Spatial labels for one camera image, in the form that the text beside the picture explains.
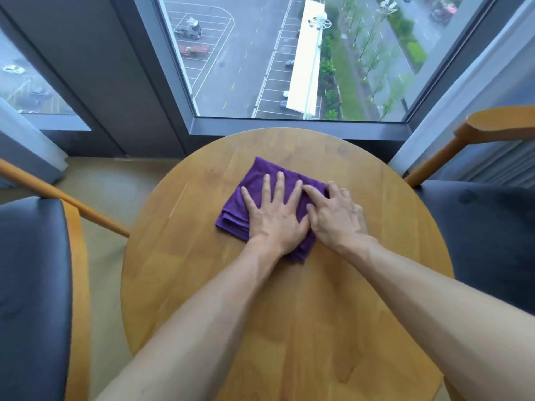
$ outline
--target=chair seat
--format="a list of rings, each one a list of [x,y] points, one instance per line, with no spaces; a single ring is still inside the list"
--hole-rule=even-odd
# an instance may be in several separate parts
[[[535,314],[535,191],[428,180],[415,192],[444,237],[455,278]]]
[[[0,398],[63,400],[70,355],[72,271],[63,205],[0,206]]]

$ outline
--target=white truck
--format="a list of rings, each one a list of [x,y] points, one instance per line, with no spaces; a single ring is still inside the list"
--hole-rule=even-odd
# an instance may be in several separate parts
[[[191,38],[192,40],[197,40],[201,38],[202,28],[197,19],[189,17],[186,20],[185,25],[177,25],[175,29],[173,29],[173,32],[181,38]]]

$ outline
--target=round wooden table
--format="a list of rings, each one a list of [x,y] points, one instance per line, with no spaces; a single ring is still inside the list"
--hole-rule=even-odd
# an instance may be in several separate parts
[[[348,188],[386,248],[453,276],[429,211],[373,155],[304,129],[231,135],[180,162],[137,217],[121,282],[133,353],[244,247],[214,223],[255,156]],[[219,400],[433,399],[441,373],[355,269],[320,242],[304,265],[282,263],[252,307]]]

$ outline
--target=purple towel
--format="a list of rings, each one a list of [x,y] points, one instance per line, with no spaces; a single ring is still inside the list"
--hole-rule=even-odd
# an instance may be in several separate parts
[[[310,184],[316,187],[325,196],[327,196],[327,185],[325,183],[309,179],[306,176],[291,172],[290,170],[286,170],[267,160],[256,157],[255,162],[252,164],[252,167],[249,169],[244,179],[240,182],[240,184],[238,184],[234,193],[223,206],[221,214],[217,218],[216,227],[226,230],[227,232],[230,232],[232,235],[237,236],[244,241],[248,241],[249,212],[245,206],[240,189],[242,186],[245,186],[256,206],[259,208],[262,201],[262,179],[264,178],[264,175],[269,174],[271,176],[271,197],[273,198],[273,190],[275,189],[278,171],[282,171],[285,176],[284,203],[288,201],[288,198],[290,197],[297,180],[302,180],[303,185]],[[303,195],[301,195],[301,199],[299,200],[296,213],[299,222],[301,222],[303,217],[307,214],[308,203],[313,204],[307,193],[303,191]],[[304,260],[310,254],[310,251],[314,246],[314,242],[316,242],[316,236],[312,230],[309,230],[303,241],[299,243],[299,246],[291,253],[286,255],[286,257],[294,261],[304,262]]]

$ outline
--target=floor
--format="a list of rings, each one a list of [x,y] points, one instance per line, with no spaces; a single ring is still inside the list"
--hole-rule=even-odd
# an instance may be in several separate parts
[[[139,209],[176,160],[68,158],[57,187],[130,228]],[[23,189],[0,190],[0,203],[32,195]],[[120,310],[120,278],[126,239],[82,220],[89,257],[92,307],[90,399],[95,399],[132,356]],[[442,386],[434,401],[448,401]]]

